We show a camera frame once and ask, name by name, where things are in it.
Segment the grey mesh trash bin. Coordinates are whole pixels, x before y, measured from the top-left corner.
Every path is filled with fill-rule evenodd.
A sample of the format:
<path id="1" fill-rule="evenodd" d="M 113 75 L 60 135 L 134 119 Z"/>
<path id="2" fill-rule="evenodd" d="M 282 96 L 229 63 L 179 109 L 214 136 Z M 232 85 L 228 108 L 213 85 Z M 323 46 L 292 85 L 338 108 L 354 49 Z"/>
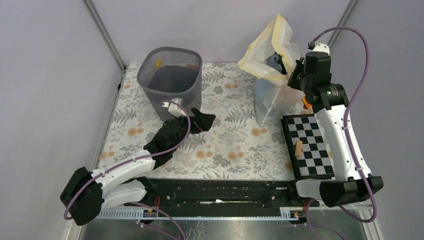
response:
<path id="1" fill-rule="evenodd" d="M 162 67 L 155 67 L 156 60 L 162 60 Z M 198 65 L 199 70 L 186 65 Z M 193 115 L 191 108 L 202 106 L 202 57 L 195 51 L 163 46 L 152 50 L 142 62 L 136 80 L 143 89 L 160 120 L 173 118 L 162 107 L 163 100 L 182 99 L 182 106 Z"/>

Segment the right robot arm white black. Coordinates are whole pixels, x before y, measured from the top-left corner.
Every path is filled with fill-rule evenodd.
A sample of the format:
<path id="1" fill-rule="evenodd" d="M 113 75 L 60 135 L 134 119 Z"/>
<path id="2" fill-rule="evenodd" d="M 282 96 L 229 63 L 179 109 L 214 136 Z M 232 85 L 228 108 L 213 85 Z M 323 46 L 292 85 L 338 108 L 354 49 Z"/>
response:
<path id="1" fill-rule="evenodd" d="M 287 191 L 287 201 L 301 205 L 307 198 L 323 201 L 328 207 L 370 200 L 384 186 L 365 162 L 353 130 L 349 100 L 341 84 L 331 82 L 331 57 L 322 51 L 310 51 L 296 60 L 288 86 L 303 91 L 321 124 L 332 152 L 334 180 L 302 179 Z"/>

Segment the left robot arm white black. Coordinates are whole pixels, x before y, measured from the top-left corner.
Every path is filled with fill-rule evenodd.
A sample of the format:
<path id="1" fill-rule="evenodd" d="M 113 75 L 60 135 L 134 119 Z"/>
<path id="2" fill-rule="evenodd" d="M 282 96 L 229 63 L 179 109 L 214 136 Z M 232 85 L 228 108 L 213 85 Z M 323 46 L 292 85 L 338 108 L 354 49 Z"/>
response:
<path id="1" fill-rule="evenodd" d="M 152 140 L 133 156 L 112 166 L 87 170 L 77 169 L 60 195 L 65 206 L 64 218 L 83 226 L 103 210 L 130 202 L 144 206 L 155 200 L 155 187 L 138 175 L 167 163 L 190 134 L 207 132 L 216 115 L 202 113 L 195 107 L 192 116 L 176 116 L 166 120 Z"/>

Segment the clear yellow-rimmed plastic bag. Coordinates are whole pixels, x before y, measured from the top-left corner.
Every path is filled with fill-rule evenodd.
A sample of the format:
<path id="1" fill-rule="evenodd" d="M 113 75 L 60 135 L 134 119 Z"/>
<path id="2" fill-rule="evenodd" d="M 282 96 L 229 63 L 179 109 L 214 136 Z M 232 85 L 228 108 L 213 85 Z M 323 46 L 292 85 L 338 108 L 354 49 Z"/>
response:
<path id="1" fill-rule="evenodd" d="M 255 76 L 255 115 L 261 125 L 274 124 L 283 113 L 298 103 L 304 93 L 287 84 L 301 57 L 299 46 L 291 42 L 293 30 L 277 15 L 247 47 L 238 66 Z"/>

